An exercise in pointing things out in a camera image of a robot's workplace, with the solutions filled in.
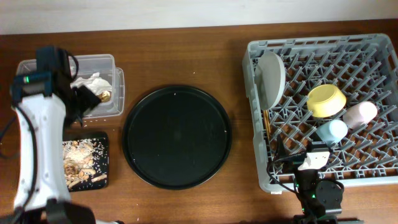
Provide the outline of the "white paper napkin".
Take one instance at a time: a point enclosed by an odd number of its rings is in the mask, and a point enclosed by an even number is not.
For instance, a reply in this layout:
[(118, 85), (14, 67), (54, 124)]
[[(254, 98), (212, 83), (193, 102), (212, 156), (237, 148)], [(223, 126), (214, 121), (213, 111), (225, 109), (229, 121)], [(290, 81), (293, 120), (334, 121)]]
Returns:
[(100, 77), (100, 73), (96, 72), (92, 74), (89, 78), (78, 77), (73, 83), (70, 84), (71, 87), (81, 87), (86, 86), (87, 89), (92, 91), (95, 95), (100, 95), (105, 91), (112, 92), (112, 85), (105, 79)]

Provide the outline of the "gold foil wrapper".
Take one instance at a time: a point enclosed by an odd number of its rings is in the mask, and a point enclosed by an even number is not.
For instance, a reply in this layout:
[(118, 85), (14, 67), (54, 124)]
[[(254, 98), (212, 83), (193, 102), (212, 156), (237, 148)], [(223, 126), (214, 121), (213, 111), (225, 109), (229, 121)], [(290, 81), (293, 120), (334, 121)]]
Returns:
[(109, 102), (111, 100), (111, 92), (103, 91), (98, 95), (98, 98), (101, 100), (102, 103)]

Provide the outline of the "blue cup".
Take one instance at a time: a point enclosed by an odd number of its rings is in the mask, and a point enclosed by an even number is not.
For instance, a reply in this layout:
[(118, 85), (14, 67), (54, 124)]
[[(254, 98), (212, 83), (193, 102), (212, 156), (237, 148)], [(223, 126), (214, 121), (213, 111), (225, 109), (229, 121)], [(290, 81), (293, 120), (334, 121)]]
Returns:
[(317, 136), (329, 147), (339, 143), (348, 133), (347, 125), (338, 119), (331, 120), (317, 128)]

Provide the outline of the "yellow bowl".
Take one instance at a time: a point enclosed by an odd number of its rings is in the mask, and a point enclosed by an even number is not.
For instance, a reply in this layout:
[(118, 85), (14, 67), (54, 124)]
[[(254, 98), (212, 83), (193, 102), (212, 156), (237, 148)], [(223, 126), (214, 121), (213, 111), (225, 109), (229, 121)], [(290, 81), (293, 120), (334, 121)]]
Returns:
[(307, 108), (316, 118), (326, 118), (341, 111), (346, 97), (335, 85), (325, 84), (313, 88), (308, 94)]

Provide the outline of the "grey plate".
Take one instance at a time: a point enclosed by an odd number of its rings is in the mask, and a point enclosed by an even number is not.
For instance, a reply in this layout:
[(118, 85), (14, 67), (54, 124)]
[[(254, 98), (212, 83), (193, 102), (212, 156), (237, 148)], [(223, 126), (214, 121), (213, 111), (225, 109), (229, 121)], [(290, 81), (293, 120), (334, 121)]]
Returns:
[(255, 84), (261, 110), (269, 110), (279, 103), (285, 87), (285, 67), (274, 52), (264, 52), (258, 59)]

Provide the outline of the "pink cup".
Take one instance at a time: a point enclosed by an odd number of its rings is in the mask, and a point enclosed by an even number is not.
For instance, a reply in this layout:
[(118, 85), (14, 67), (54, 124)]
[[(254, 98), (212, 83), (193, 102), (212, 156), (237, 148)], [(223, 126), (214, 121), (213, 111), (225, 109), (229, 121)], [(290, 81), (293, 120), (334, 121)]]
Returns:
[(360, 102), (350, 107), (343, 115), (343, 122), (350, 129), (368, 124), (377, 116), (377, 107), (370, 101)]

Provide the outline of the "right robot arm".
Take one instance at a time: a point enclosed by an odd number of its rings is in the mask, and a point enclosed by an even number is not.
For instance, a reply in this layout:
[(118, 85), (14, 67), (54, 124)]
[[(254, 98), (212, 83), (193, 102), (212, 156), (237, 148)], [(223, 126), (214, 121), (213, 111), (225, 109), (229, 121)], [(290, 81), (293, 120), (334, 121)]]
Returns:
[[(317, 138), (307, 145), (307, 149), (295, 154), (287, 154), (284, 142), (277, 137), (275, 159), (268, 163), (267, 173), (270, 179), (284, 189), (292, 192), (300, 201), (302, 214), (293, 217), (294, 223), (363, 223), (362, 220), (340, 220), (341, 203), (345, 187), (331, 178), (321, 178), (319, 170), (326, 166), (331, 149)], [(294, 174), (293, 187), (289, 188), (277, 180), (270, 172), (274, 165)]]

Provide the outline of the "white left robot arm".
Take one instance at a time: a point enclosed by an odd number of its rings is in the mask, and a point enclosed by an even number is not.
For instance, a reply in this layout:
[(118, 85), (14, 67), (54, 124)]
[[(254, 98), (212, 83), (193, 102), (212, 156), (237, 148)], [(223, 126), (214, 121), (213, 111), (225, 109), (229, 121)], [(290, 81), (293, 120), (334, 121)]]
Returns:
[(99, 223), (88, 207), (72, 203), (63, 168), (63, 131), (101, 100), (87, 87), (71, 87), (75, 56), (65, 49), (37, 49), (36, 69), (14, 77), (10, 95), (21, 135), (14, 211), (1, 223)]

